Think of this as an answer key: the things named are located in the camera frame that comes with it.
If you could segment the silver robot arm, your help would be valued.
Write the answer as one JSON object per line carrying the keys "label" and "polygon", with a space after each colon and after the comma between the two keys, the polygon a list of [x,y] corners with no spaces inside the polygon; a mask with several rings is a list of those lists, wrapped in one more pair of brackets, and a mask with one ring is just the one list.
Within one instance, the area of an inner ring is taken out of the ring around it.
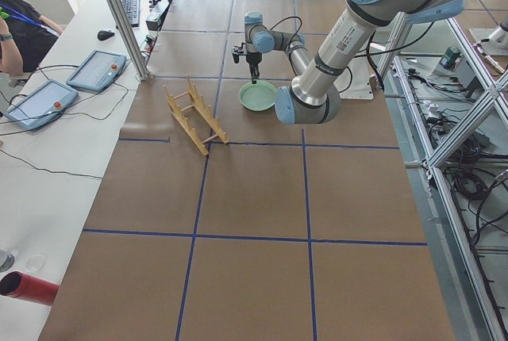
{"label": "silver robot arm", "polygon": [[256,82],[264,53],[284,51],[296,71],[289,86],[276,92],[275,112],[284,124],[320,124],[338,112],[340,94],[333,85],[374,31],[388,26],[398,13],[413,24],[444,20],[464,10],[465,0],[345,0],[346,7],[315,56],[298,34],[268,29],[259,12],[244,16],[244,42],[232,49],[245,57]]}

